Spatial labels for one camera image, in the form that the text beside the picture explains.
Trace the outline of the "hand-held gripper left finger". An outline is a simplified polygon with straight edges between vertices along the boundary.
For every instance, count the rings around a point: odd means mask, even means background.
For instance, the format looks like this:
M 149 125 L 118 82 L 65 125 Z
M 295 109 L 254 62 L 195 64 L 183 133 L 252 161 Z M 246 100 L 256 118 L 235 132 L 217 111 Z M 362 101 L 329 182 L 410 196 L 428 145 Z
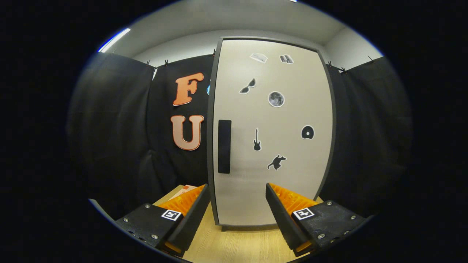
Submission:
M 159 205 L 145 203 L 115 223 L 152 248 L 172 256 L 189 249 L 210 202 L 207 184 Z

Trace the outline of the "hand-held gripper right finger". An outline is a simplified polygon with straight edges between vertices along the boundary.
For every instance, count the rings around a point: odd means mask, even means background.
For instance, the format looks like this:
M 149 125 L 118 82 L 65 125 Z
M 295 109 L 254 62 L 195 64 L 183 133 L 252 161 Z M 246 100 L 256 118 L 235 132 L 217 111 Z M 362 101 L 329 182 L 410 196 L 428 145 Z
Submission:
M 265 198 L 294 255 L 316 255 L 341 243 L 368 219 L 339 203 L 318 203 L 284 187 L 266 184 Z

